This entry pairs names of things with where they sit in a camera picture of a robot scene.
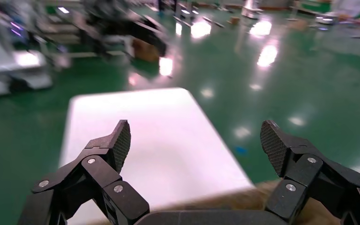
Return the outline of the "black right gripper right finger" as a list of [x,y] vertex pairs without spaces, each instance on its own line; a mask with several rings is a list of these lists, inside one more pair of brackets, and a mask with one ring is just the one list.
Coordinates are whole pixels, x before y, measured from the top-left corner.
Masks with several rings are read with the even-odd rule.
[[262,150],[280,183],[265,210],[292,224],[309,199],[343,225],[360,225],[360,173],[325,157],[309,140],[289,135],[272,120],[261,125]]

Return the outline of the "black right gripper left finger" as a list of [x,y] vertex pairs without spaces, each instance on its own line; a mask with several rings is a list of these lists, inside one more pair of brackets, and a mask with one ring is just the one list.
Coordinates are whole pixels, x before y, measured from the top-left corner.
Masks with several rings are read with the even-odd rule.
[[130,125],[92,139],[68,164],[39,179],[27,197],[20,225],[65,225],[93,201],[112,225],[133,225],[149,213],[147,201],[120,175],[131,144]]

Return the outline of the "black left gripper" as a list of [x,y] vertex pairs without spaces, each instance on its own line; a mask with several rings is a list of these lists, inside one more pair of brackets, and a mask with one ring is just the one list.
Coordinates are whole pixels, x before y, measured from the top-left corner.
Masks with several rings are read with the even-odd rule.
[[153,45],[160,57],[166,56],[168,43],[163,25],[151,17],[140,17],[131,12],[126,0],[85,0],[83,2],[85,25],[83,43],[107,35],[131,35]]

